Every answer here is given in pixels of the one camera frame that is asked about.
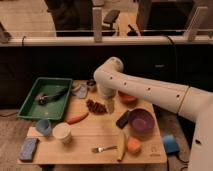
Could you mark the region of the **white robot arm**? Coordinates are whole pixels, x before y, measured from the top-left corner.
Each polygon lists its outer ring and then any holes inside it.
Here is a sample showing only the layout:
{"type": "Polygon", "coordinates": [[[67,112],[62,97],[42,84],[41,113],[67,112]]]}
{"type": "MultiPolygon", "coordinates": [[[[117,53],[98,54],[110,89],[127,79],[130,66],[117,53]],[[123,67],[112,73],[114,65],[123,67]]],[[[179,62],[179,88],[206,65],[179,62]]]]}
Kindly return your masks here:
{"type": "Polygon", "coordinates": [[[188,171],[213,171],[213,92],[126,75],[123,68],[119,58],[110,57],[95,70],[100,96],[111,99],[119,90],[194,122],[188,171]]]}

